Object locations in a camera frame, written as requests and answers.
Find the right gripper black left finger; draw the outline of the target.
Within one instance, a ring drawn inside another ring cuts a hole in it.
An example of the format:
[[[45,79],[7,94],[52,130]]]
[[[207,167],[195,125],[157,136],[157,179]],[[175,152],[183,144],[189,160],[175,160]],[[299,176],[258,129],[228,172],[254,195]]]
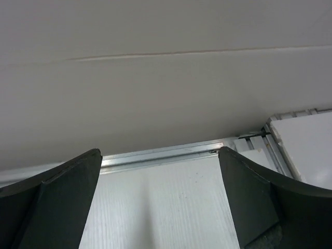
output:
[[[102,155],[91,149],[1,188],[1,248],[79,248]]]

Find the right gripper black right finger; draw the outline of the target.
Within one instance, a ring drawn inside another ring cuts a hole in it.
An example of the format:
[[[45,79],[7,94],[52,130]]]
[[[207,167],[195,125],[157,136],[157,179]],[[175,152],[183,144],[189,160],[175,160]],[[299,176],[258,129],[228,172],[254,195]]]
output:
[[[218,153],[240,248],[331,248],[331,190]]]

